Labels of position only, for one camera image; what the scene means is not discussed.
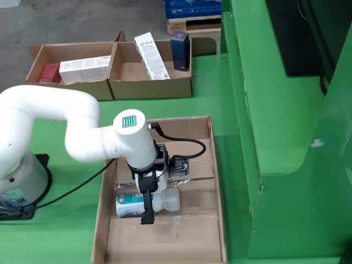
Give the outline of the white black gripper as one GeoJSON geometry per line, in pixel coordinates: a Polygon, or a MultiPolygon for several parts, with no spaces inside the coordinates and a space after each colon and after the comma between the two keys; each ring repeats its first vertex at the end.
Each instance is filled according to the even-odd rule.
{"type": "Polygon", "coordinates": [[[143,194],[144,209],[142,213],[141,224],[154,224],[154,210],[152,205],[152,194],[160,193],[166,190],[168,186],[167,169],[164,168],[163,163],[155,163],[148,168],[136,169],[128,165],[132,178],[135,180],[138,192],[143,194]]]}

